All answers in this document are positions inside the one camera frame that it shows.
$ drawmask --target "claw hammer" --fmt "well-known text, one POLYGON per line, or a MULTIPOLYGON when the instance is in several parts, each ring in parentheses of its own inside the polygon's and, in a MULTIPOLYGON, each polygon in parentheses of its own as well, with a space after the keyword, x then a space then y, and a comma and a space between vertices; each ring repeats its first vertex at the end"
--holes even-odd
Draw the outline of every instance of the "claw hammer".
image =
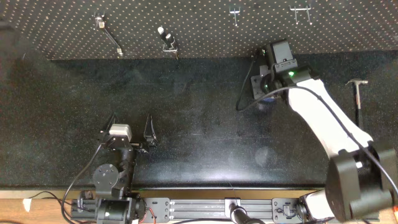
POLYGON ((362 119, 362 112, 361 112, 361 97, 359 95, 359 85, 360 84, 368 84, 367 80, 361 80, 360 78, 353 78, 352 80, 348 81, 347 84, 354 83, 355 90, 356 90, 356 124, 359 128, 363 130, 363 119, 362 119))

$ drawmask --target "speckled black surface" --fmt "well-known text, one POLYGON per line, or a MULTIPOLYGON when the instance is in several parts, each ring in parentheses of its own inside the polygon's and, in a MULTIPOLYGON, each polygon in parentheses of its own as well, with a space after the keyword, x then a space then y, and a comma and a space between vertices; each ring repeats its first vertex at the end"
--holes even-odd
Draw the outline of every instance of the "speckled black surface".
MULTIPOLYGON (((398 52, 296 57, 320 72, 352 119, 353 91, 345 83, 368 79, 361 87, 366 130, 398 148, 398 52)), ((326 153, 282 101, 234 110, 249 58, 49 62, 30 52, 8 60, 0 86, 2 189, 65 188, 94 153, 96 133, 112 111, 137 140, 147 113, 154 118, 160 144, 137 158, 136 189, 228 188, 229 182, 304 189, 325 181, 326 153)), ((245 94, 250 100, 248 84, 245 94)), ((101 152, 77 186, 92 187, 96 166, 114 156, 101 152)))

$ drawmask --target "black pegboard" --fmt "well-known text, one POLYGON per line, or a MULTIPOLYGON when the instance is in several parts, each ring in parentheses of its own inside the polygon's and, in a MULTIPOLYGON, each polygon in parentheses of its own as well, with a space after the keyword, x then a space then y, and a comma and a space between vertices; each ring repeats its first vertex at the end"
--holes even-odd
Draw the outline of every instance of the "black pegboard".
POLYGON ((288 38, 295 54, 398 49, 398 3, 352 0, 1 0, 0 15, 48 59, 117 58, 95 29, 95 12, 124 51, 119 58, 164 58, 156 32, 173 33, 180 57, 248 56, 268 42, 288 38), (289 5, 310 4, 298 24, 289 5), (230 6, 241 7, 238 27, 230 6))

